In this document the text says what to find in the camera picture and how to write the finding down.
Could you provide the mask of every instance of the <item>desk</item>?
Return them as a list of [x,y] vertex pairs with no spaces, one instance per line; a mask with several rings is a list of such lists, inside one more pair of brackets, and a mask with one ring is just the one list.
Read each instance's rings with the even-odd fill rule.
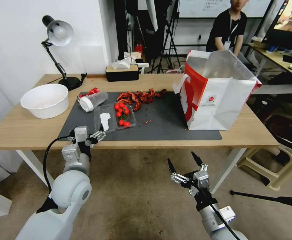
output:
[[[44,75],[36,84],[46,84],[56,78],[58,74]],[[182,74],[141,74],[138,81],[107,82],[106,77],[96,76],[86,78],[81,87],[69,92],[69,107],[61,115],[51,119],[35,118],[28,110],[23,109],[20,104],[0,122],[0,150],[13,149],[24,159],[37,176],[45,183],[42,164],[33,154],[32,150],[46,149],[54,140],[66,118],[71,111],[73,103],[80,92],[88,91],[98,87],[103,91],[148,91],[154,88],[160,91],[166,88],[173,91],[172,84],[179,81]],[[215,181],[211,184],[213,192],[216,191],[221,182],[226,178],[230,170],[235,166],[246,148],[274,147],[277,141],[259,121],[255,114],[245,104],[242,112],[230,131],[221,131],[222,140],[214,141],[101,141],[94,148],[98,149],[123,149],[123,148],[220,148],[233,147],[232,152],[226,159],[223,169],[219,172]],[[62,149],[69,144],[67,141],[56,142],[51,149]]]
[[[253,43],[248,44],[254,51],[258,52],[263,56],[262,61],[260,62],[258,68],[256,69],[255,76],[258,77],[262,71],[267,60],[275,63],[277,66],[283,69],[285,72],[292,74],[292,70],[288,68],[292,63],[283,61],[283,54],[279,52],[267,53],[264,49],[257,48]],[[253,94],[292,94],[292,84],[285,85],[263,85],[261,88],[256,90]]]

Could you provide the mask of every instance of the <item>red and white bag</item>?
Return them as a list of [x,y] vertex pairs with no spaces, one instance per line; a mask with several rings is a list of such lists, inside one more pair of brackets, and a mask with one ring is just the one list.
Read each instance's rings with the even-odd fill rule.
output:
[[189,130],[229,130],[248,97],[261,82],[230,51],[191,50],[180,93]]

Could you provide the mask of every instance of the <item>clear plastic tray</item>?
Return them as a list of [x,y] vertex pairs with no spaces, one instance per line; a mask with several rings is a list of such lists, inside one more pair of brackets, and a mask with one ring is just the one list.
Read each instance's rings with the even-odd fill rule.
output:
[[[116,110],[115,110],[115,108],[114,108],[115,104],[116,104],[116,103],[113,103],[113,110],[114,110],[114,112],[116,112]],[[129,126],[129,128],[130,128],[130,127],[134,127],[134,126],[137,124],[137,122],[136,122],[136,118],[135,118],[135,114],[134,114],[133,108],[132,108],[130,105],[126,105],[126,106],[127,106],[128,110],[129,110],[129,114],[127,115],[127,118],[126,118],[126,119],[123,119],[123,120],[124,120],[125,122],[130,122],[130,126]],[[120,125],[118,124],[118,122],[119,122],[119,119],[116,118],[117,129],[124,129],[124,128],[127,128],[127,127],[124,127],[124,126],[120,126]]]
[[113,104],[106,104],[99,106],[94,109],[94,122],[95,122],[95,131],[99,131],[99,127],[101,124],[100,115],[102,113],[109,113],[110,119],[108,119],[108,130],[106,133],[114,132],[117,128],[116,116],[115,116],[115,109]]
[[[108,119],[108,130],[106,130],[106,133],[111,133],[113,131],[115,131],[116,129],[125,129],[124,126],[120,126],[118,124],[119,119],[116,118],[116,111],[115,111],[115,106],[116,103],[110,103],[110,104],[106,104],[106,105],[102,105],[99,107],[96,107],[94,109],[94,122],[95,122],[95,131],[99,131],[99,127],[101,124],[101,120],[100,120],[100,115],[102,113],[109,113],[110,114],[110,119]],[[127,115],[127,119],[125,119],[124,121],[128,121],[130,122],[130,126],[129,127],[134,127],[136,125],[136,118],[133,112],[133,108],[131,106],[127,105],[127,108],[129,110],[129,114]]]

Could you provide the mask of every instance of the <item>tissue box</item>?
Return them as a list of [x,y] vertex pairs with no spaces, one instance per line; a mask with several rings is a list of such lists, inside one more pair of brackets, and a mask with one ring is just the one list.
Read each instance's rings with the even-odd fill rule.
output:
[[130,69],[113,69],[112,66],[108,66],[106,68],[106,77],[108,82],[138,80],[138,66],[131,65]]

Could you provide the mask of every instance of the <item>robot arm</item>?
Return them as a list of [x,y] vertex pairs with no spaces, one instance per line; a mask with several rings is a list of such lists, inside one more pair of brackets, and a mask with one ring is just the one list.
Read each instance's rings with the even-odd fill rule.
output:
[[192,152],[195,162],[200,170],[178,174],[168,158],[168,169],[170,178],[175,183],[189,189],[189,194],[196,200],[196,209],[202,216],[202,222],[206,232],[213,240],[247,240],[239,231],[230,229],[227,222],[235,219],[235,213],[230,206],[219,209],[218,202],[209,192],[209,174],[207,173],[207,164]]
[[73,222],[92,190],[88,178],[90,149],[105,136],[103,129],[89,136],[87,127],[76,127],[70,132],[73,144],[62,150],[64,173],[55,179],[45,203],[27,220],[17,240],[70,238]]

